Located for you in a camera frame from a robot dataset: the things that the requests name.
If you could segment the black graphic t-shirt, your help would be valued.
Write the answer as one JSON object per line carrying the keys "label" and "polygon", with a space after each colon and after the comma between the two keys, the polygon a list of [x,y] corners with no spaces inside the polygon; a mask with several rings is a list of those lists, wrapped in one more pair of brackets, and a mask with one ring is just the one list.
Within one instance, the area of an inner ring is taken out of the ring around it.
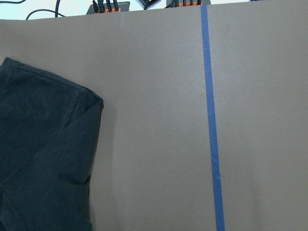
{"label": "black graphic t-shirt", "polygon": [[0,228],[90,231],[89,183],[103,100],[5,58],[0,66]]}

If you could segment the near orange black usb hub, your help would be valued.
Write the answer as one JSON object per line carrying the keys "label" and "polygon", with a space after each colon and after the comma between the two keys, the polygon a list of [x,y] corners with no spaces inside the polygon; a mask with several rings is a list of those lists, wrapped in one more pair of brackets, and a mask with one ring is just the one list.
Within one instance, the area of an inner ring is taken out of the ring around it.
{"label": "near orange black usb hub", "polygon": [[86,14],[98,14],[98,13],[113,13],[113,12],[128,12],[130,7],[129,1],[118,2],[116,0],[103,0],[92,1],[92,5]]}

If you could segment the far orange black usb hub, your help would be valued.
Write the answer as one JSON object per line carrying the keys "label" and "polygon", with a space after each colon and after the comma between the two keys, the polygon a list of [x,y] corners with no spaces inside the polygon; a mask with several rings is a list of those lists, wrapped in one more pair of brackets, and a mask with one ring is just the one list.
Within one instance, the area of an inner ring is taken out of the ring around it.
{"label": "far orange black usb hub", "polygon": [[210,5],[211,0],[167,0],[166,8]]}

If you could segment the orange black usb hub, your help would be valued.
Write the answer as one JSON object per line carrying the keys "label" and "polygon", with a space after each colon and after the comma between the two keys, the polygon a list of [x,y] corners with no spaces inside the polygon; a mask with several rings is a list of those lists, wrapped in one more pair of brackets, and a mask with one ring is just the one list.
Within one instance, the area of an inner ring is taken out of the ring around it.
{"label": "orange black usb hub", "polygon": [[116,0],[103,0],[92,1],[92,5],[86,14],[98,14],[98,13],[113,13],[113,12],[128,12],[130,7],[129,1],[118,2]]}
{"label": "orange black usb hub", "polygon": [[210,5],[211,0],[167,0],[166,8]]}

